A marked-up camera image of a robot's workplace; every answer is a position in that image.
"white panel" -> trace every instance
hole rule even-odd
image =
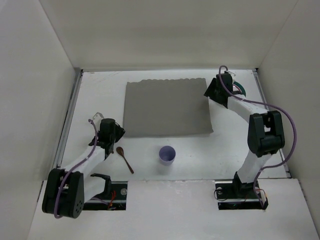
[[[297,0],[40,0],[75,67],[258,67]]]
[[[262,100],[251,70],[231,71],[236,74],[234,79],[246,89],[248,99]],[[142,79],[205,78],[208,86],[217,73],[217,69],[85,72],[62,166],[70,164],[87,148],[94,136],[94,129],[88,119],[96,112],[102,113],[105,118],[115,119],[122,126],[127,82],[139,82]],[[214,131],[212,134],[188,137],[124,137],[115,147],[123,147],[134,174],[130,173],[125,161],[117,153],[111,154],[93,171],[110,175],[113,181],[232,179],[249,151],[248,123],[235,112],[212,100],[209,100],[209,107]],[[159,161],[159,150],[166,145],[176,150],[171,166],[163,166]],[[274,165],[280,162],[281,156],[278,153],[266,164]],[[266,169],[261,177],[286,178],[287,175],[283,167],[278,167]]]
[[[0,233],[28,236],[74,82],[38,0],[0,1]]]
[[[125,211],[83,211],[77,219],[55,219],[39,201],[28,239],[319,239],[296,179],[259,183],[268,195],[266,211],[218,210],[212,180],[130,181]]]
[[[259,68],[262,88],[270,103],[292,115],[298,133],[289,162],[292,175],[304,188],[311,215],[320,231],[320,1],[300,0]],[[291,125],[285,122],[288,153]]]

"robotic arm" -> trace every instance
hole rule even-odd
[[[221,78],[231,93],[245,99],[239,91],[233,91],[233,79],[228,72],[221,74]],[[212,80],[204,95],[236,112],[249,124],[247,136],[249,152],[242,167],[235,173],[232,185],[224,186],[226,189],[220,185],[221,192],[224,191],[223,199],[247,199],[248,196],[255,196],[253,186],[260,169],[285,145],[280,112],[267,111],[255,104],[230,96],[223,88],[218,75]]]
[[[117,143],[125,134],[125,130],[120,127],[114,119],[104,118],[101,113],[93,117],[95,126],[99,126],[97,133],[96,147],[91,154],[95,138],[89,143],[89,146],[75,161],[64,169],[54,168],[50,171],[42,202],[42,211],[53,214],[57,195],[61,187],[61,182],[66,174],[74,169],[67,177],[65,185],[58,199],[59,216],[77,218],[83,210],[85,202],[98,194],[109,195],[111,191],[111,179],[108,175],[90,174],[90,172],[101,162],[103,162],[114,150],[114,144]]]

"gray mat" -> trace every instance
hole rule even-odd
[[[213,132],[204,78],[128,82],[125,137],[173,137]]]

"spoon handle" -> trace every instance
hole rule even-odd
[[[130,166],[130,164],[128,163],[128,161],[127,161],[127,159],[125,158],[125,156],[123,156],[123,159],[125,160],[125,163],[126,163],[126,165],[128,166],[130,172],[131,172],[132,174],[134,174],[135,172],[134,172],[134,170],[132,169],[132,167]]]

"cup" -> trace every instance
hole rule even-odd
[[[172,146],[163,146],[159,151],[160,161],[163,165],[171,165],[176,157],[176,151]]]

